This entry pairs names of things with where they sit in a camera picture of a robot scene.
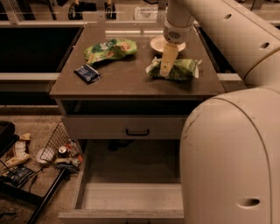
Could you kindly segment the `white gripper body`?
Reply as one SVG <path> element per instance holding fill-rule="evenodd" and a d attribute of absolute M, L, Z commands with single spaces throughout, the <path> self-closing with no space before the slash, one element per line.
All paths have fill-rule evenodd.
<path fill-rule="evenodd" d="M 182 44 L 193 30 L 193 24 L 186 27 L 178 27 L 170 24 L 167 20 L 164 21 L 164 38 L 169 43 Z"/>

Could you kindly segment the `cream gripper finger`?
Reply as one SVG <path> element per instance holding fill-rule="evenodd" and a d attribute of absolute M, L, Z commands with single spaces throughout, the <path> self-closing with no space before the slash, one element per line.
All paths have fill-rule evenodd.
<path fill-rule="evenodd" d="M 174 62 L 178 57 L 179 49 L 174 43 L 167 43 L 164 46 L 163 55 L 160 65 L 160 75 L 167 77 L 172 70 Z"/>

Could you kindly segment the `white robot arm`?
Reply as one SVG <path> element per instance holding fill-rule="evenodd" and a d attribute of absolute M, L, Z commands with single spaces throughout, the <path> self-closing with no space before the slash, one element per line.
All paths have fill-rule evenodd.
<path fill-rule="evenodd" d="M 169 0 L 167 41 L 197 22 L 247 89 L 201 103 L 185 121 L 185 224 L 280 224 L 280 33 L 235 0 Z"/>

